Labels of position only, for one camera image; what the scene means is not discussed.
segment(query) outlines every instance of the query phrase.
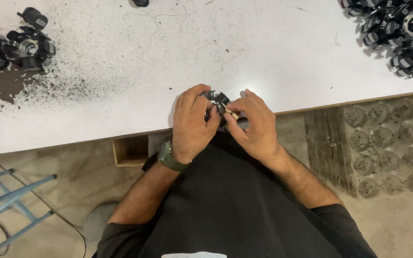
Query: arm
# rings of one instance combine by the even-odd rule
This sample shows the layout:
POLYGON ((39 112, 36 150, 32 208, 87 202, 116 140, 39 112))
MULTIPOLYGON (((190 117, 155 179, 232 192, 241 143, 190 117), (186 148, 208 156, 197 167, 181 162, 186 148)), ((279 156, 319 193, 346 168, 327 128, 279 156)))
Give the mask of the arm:
MULTIPOLYGON (((183 92, 176 101, 173 124, 172 157, 188 164, 211 141, 219 126, 220 117, 206 97, 199 96, 211 89, 197 85, 183 92), (210 110, 210 119, 204 115, 210 110)), ((163 198, 179 172, 160 163, 152 166, 123 197, 108 223, 144 225, 156 214, 163 198)))
POLYGON ((238 144, 283 180, 305 207, 311 209, 336 203, 343 204, 333 191, 278 144, 275 114, 264 101, 248 89, 245 95, 246 97, 239 98, 227 108, 246 113, 250 123, 247 129, 242 130, 230 114, 224 114, 227 129, 238 144))
POLYGON ((154 164, 123 197, 108 223, 148 223, 178 175, 178 171, 171 170, 159 162, 154 164))

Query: man's right hand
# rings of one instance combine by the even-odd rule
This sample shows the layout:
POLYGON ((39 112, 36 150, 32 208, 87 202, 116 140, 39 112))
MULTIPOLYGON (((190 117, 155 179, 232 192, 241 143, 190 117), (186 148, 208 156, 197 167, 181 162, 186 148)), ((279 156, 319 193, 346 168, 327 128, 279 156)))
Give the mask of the man's right hand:
POLYGON ((275 159, 286 154, 283 147, 278 144, 275 114, 255 93, 246 89, 245 95, 229 104, 227 109, 245 112, 250 126, 243 130, 229 113, 225 113, 227 130, 249 155, 270 168, 275 159))

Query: white table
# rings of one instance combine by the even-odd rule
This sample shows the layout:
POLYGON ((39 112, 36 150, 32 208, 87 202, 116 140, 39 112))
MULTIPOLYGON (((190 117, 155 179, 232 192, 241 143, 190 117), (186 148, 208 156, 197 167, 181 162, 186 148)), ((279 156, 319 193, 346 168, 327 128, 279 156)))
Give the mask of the white table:
POLYGON ((335 0, 209 1, 0 1, 1 33, 33 6, 58 48, 36 76, 48 89, 27 80, 35 97, 0 108, 0 153, 170 128, 176 97, 199 83, 232 100, 249 88, 275 113, 413 92, 335 0))

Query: wristwatch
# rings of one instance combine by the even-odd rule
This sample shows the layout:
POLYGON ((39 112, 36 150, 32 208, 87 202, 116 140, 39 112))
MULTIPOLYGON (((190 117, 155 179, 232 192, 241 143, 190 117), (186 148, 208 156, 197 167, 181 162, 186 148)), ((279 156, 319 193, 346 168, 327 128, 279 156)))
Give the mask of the wristwatch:
POLYGON ((157 160, 169 169, 182 172, 187 167, 189 167, 189 164, 179 163, 174 158, 172 158, 172 149, 173 147, 171 142, 167 141, 166 143, 162 144, 162 147, 160 147, 159 153, 157 155, 157 160))

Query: white print on shirt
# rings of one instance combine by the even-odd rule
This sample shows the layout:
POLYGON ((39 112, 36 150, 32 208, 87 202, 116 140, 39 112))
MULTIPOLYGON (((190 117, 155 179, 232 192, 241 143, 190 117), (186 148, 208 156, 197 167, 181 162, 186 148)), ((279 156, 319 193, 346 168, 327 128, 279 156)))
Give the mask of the white print on shirt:
POLYGON ((198 253, 173 253, 164 254, 161 258, 227 258, 225 254, 198 252, 198 253))

